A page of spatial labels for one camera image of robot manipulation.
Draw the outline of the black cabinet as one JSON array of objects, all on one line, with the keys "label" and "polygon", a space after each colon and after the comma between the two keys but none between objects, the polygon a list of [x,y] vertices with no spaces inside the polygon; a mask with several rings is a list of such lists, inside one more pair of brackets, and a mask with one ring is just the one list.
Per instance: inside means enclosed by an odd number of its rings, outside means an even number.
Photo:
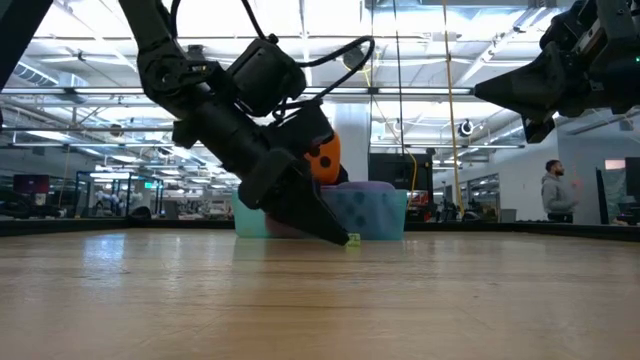
[{"label": "black cabinet", "polygon": [[369,180],[390,183],[396,189],[431,191],[432,156],[414,154],[413,157],[417,161],[417,173],[414,173],[414,162],[407,153],[371,153],[368,165]]}]

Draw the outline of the black display screen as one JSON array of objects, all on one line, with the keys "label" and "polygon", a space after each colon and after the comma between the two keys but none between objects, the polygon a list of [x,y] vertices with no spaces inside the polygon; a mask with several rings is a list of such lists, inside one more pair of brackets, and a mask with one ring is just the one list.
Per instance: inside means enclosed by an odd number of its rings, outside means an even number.
[{"label": "black display screen", "polygon": [[640,200],[640,157],[625,158],[626,192]]}]

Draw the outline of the maroon display screen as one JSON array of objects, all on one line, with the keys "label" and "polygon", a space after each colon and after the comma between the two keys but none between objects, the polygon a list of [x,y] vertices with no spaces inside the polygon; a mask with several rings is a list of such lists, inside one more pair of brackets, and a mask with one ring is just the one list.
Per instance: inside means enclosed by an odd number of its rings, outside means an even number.
[{"label": "maroon display screen", "polygon": [[38,174],[15,174],[13,191],[20,194],[46,194],[50,189],[50,176]]}]

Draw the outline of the purple foam die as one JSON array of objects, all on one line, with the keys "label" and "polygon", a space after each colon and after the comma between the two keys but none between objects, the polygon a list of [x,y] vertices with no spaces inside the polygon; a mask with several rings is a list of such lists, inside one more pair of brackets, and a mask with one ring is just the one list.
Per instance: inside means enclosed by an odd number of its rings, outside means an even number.
[{"label": "purple foam die", "polygon": [[321,189],[322,199],[339,223],[362,240],[403,238],[407,191],[386,182],[346,182]]}]

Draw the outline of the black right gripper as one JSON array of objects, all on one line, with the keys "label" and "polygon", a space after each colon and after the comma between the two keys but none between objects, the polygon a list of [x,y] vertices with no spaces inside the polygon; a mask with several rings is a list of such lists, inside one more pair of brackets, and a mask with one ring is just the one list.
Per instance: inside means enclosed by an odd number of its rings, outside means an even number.
[{"label": "black right gripper", "polygon": [[552,18],[540,47],[531,63],[474,87],[475,97],[523,117],[528,144],[555,129],[556,111],[640,105],[640,0],[576,0]]}]

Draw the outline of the person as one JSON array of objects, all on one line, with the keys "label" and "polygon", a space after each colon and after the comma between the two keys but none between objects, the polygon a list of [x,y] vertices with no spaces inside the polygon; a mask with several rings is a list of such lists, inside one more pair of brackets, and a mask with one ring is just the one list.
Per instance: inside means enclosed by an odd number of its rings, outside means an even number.
[{"label": "person", "polygon": [[574,211],[579,204],[578,181],[566,182],[562,163],[557,159],[545,164],[546,173],[541,179],[543,209],[551,222],[572,224]]}]

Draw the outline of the teal plastic bin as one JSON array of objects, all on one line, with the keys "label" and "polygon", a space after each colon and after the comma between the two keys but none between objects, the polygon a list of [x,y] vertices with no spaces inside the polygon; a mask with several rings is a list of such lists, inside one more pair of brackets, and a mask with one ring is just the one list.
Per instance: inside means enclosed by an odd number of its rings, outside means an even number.
[{"label": "teal plastic bin", "polygon": [[232,195],[232,210],[236,234],[243,238],[274,238],[265,227],[265,213],[251,210],[240,200],[236,192]]}]

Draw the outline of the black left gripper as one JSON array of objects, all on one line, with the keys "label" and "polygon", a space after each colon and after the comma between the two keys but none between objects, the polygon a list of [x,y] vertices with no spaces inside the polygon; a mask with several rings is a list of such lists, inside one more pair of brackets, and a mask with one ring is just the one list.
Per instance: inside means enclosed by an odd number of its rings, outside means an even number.
[{"label": "black left gripper", "polygon": [[229,104],[206,102],[173,124],[172,141],[185,149],[197,142],[241,179],[239,198],[248,208],[333,244],[349,241],[321,198],[304,154],[330,139],[333,128],[312,101],[260,125]]}]

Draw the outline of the orange foam die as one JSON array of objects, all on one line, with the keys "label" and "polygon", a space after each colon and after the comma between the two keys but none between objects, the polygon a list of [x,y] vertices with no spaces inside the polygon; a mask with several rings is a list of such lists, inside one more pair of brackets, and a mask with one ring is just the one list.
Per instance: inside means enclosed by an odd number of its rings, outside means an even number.
[{"label": "orange foam die", "polygon": [[311,148],[305,154],[305,158],[311,165],[313,176],[321,184],[336,184],[341,173],[341,142],[339,135],[334,132],[328,140]]}]

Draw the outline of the long ceiling light bar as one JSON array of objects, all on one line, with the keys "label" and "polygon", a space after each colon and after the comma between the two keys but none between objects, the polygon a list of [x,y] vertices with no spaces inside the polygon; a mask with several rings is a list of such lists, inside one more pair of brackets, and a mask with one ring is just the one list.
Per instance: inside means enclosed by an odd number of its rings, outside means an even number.
[{"label": "long ceiling light bar", "polygon": [[[331,91],[332,95],[446,95],[451,92],[453,95],[471,95],[473,93],[472,88],[415,88],[415,87],[403,87],[393,88],[358,88],[358,87],[339,87]],[[141,88],[136,87],[79,87],[79,88],[63,88],[63,87],[13,87],[5,88],[0,91],[2,95],[107,95],[107,94],[124,94],[124,95],[142,95],[144,91]]]}]

